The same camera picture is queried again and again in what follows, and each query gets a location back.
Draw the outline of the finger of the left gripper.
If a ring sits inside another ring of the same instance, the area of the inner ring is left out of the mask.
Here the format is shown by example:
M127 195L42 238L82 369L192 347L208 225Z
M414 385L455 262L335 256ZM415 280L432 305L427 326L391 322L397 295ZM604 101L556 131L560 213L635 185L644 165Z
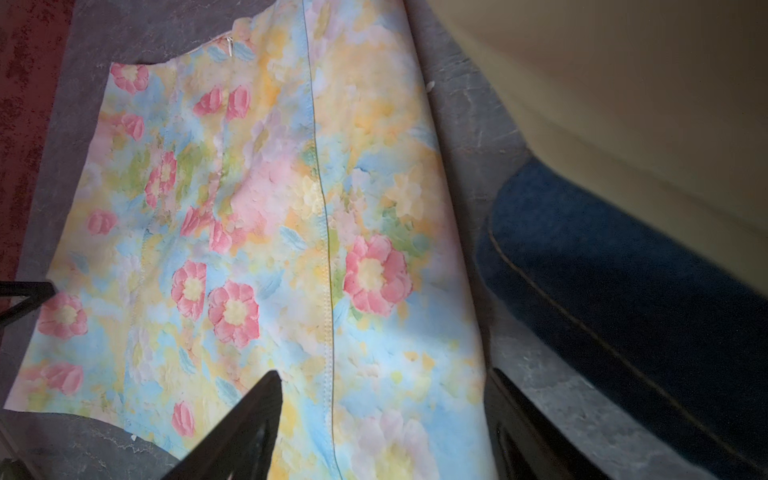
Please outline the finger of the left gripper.
M1 298L19 299L19 302L1 311L1 326L8 327L25 315L37 310L56 294L50 281L2 281Z

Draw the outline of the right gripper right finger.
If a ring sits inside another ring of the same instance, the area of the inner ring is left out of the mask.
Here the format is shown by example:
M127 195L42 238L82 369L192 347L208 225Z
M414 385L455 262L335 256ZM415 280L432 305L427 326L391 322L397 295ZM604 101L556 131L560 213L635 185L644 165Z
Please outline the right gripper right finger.
M484 409L501 479L608 479L498 368L488 370Z

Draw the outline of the floral pastel skirt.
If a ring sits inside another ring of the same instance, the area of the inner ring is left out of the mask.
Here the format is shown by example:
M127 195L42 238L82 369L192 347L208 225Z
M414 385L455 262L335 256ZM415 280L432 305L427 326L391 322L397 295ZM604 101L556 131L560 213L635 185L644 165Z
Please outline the floral pastel skirt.
M184 457L269 371L273 479L493 479L484 355L399 1L278 1L113 63L12 411Z

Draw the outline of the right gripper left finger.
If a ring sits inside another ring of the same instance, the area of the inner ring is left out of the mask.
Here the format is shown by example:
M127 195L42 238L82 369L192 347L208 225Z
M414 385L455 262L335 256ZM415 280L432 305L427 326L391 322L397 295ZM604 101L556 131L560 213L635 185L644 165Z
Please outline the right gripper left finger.
M265 480L282 404L281 378L271 370L163 480Z

